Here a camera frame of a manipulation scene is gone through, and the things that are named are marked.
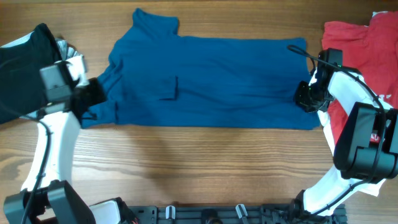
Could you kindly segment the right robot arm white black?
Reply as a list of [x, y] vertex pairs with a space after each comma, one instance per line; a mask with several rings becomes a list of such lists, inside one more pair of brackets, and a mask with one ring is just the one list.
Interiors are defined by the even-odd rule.
[[312, 78], [300, 82], [295, 104], [326, 116], [336, 100], [348, 116], [338, 140], [331, 142], [332, 168], [288, 209], [292, 223], [325, 223], [354, 193], [397, 176], [397, 110], [365, 84], [359, 70], [343, 66], [341, 50], [322, 50], [314, 57], [294, 45], [288, 49], [313, 63]]

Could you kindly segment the blue t-shirt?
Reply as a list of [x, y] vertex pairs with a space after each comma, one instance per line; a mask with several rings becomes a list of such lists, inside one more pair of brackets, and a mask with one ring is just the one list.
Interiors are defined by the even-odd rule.
[[313, 129], [316, 114], [294, 103], [309, 77], [288, 50], [303, 38], [221, 39], [181, 36], [176, 17], [137, 9], [98, 77], [106, 101], [90, 108], [98, 124]]

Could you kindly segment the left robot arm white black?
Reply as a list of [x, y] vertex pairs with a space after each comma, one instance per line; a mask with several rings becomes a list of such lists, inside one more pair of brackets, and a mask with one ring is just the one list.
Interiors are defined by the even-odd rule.
[[88, 206], [71, 186], [81, 116], [105, 101], [97, 79], [86, 77], [83, 57], [41, 68], [47, 104], [37, 110], [39, 135], [29, 175], [18, 194], [6, 197], [9, 223], [135, 223], [121, 198]]

